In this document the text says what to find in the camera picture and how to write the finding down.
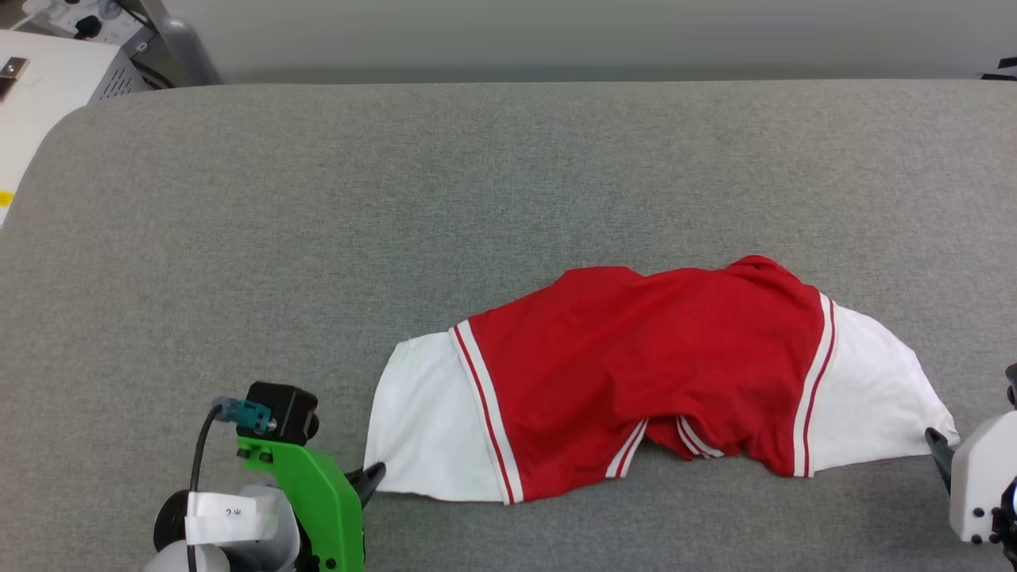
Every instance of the gray fabric surface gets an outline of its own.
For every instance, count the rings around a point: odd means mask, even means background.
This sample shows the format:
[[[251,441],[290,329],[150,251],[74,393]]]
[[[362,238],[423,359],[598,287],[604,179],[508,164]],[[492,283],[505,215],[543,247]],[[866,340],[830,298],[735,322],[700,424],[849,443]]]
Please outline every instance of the gray fabric surface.
[[[137,570],[211,400],[321,400],[351,469],[400,340],[581,265],[773,256],[917,352],[968,435],[1017,361],[1017,88],[231,87],[43,145],[0,231],[0,570]],[[214,428],[203,487],[255,478]],[[372,570],[1009,570],[929,457],[779,478],[644,444],[518,507],[380,496]]]

